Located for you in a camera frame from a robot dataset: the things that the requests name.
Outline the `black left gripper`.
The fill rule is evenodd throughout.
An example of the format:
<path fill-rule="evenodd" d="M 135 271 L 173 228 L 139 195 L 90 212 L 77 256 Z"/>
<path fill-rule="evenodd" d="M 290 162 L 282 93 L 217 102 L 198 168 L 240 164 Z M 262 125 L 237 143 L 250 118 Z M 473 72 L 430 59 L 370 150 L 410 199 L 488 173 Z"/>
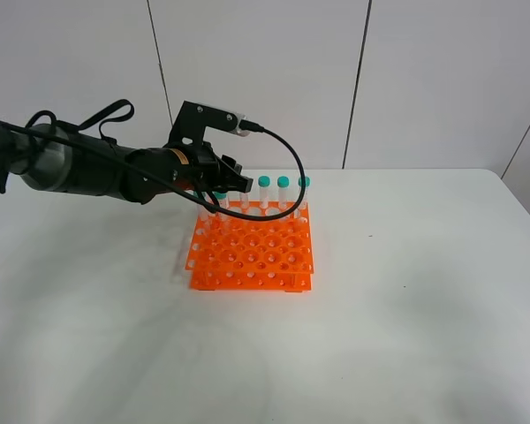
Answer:
<path fill-rule="evenodd" d="M 163 164 L 158 170 L 182 190 L 249 193 L 253 179 L 242 174 L 242 165 L 227 155 L 217 155 L 209 142 L 199 148 L 171 145 L 158 149 Z"/>

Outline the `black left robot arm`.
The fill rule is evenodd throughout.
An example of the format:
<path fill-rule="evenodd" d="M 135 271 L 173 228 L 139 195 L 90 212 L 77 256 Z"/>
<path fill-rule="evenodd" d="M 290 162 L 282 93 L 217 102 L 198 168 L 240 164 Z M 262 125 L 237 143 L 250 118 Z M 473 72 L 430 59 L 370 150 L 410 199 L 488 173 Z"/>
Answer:
<path fill-rule="evenodd" d="M 183 102 L 166 144 L 159 148 L 128 148 L 106 135 L 86 135 L 130 119 L 125 99 L 100 110 L 79 125 L 48 110 L 37 112 L 23 127 L 0 121 L 0 192 L 11 174 L 36 191 L 111 198 L 146 204 L 157 195 L 248 193 L 253 180 L 242 175 L 235 159 L 214 152 L 204 139 L 208 128 L 244 136 L 243 116 L 195 102 Z"/>

